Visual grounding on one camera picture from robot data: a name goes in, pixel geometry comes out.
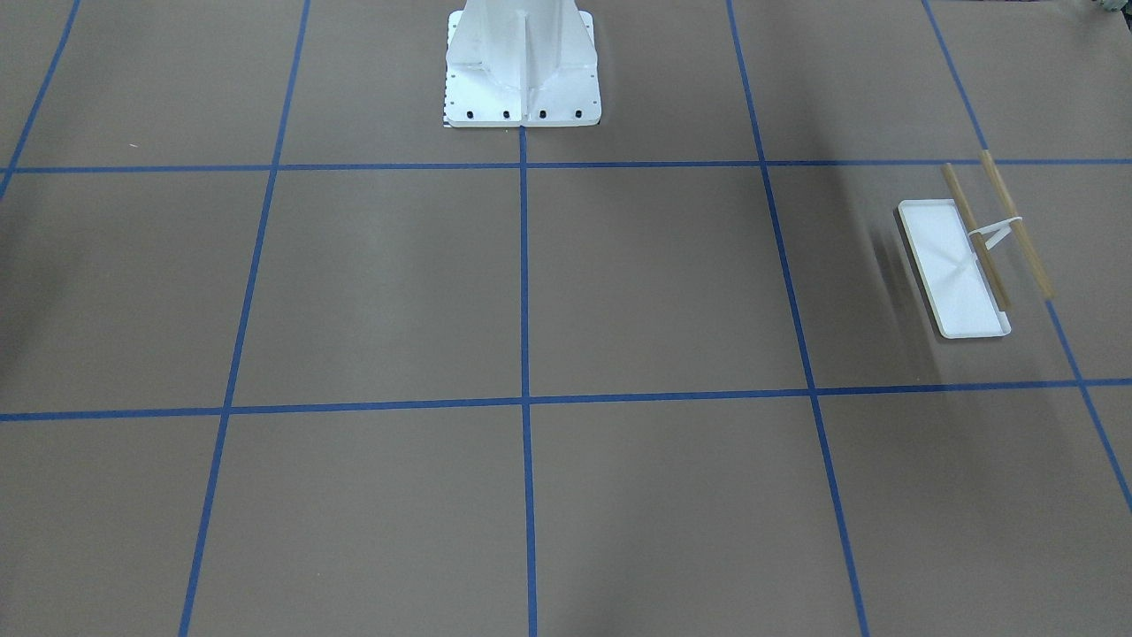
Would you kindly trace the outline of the white towel rack with wooden bars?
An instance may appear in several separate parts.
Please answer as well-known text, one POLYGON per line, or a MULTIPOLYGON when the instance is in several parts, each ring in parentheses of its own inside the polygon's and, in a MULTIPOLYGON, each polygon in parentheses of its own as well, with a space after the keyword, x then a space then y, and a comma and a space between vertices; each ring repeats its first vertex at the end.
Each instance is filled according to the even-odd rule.
POLYGON ((1006 214, 1003 219, 978 223, 951 163, 941 167, 947 198, 904 199, 895 210, 931 319, 941 337, 952 342, 1002 338, 1013 330, 1007 318, 1011 298, 990 256, 1010 236, 1015 239, 1043 298, 1050 301, 1056 295, 994 154, 980 150, 979 165, 1006 214))

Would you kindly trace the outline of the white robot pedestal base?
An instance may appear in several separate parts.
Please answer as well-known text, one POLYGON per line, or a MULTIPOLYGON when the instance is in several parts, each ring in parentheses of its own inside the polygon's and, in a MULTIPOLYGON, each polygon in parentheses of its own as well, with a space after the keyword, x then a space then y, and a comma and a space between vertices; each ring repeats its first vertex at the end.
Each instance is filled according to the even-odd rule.
POLYGON ((446 44, 446 126, 602 120, 595 23, 574 1, 468 1, 447 16, 446 44))

